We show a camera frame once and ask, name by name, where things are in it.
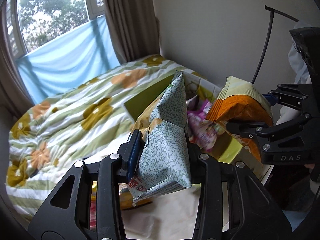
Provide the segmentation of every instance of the white wall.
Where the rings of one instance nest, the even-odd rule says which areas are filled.
[[[154,0],[163,55],[220,86],[229,75],[251,81],[268,30],[270,13],[265,4],[320,26],[320,11],[313,0]],[[255,82],[261,93],[294,82],[287,58],[294,24],[275,15]]]

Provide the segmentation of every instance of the pink snack package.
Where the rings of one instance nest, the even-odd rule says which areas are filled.
[[[190,142],[199,145],[200,149],[211,152],[218,134],[215,130],[216,124],[205,119],[212,103],[207,99],[197,111],[187,111]]]

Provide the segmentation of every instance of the tree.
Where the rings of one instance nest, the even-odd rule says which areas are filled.
[[[29,51],[88,21],[84,0],[20,0],[19,10]]]

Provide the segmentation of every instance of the orange snack bag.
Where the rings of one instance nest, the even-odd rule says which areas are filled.
[[[226,124],[231,119],[265,122],[273,126],[269,102],[251,83],[233,76],[228,77],[226,85],[213,103],[206,119],[219,123],[226,132],[228,132]],[[231,135],[260,161],[260,151],[252,139],[242,138],[236,134]]]

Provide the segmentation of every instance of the bed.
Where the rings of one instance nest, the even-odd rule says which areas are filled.
[[[148,56],[29,109],[9,133],[6,192],[15,210],[30,221],[75,161],[93,163],[117,152],[133,127],[123,103],[176,71],[197,75],[160,55]],[[213,87],[211,97],[219,92]]]

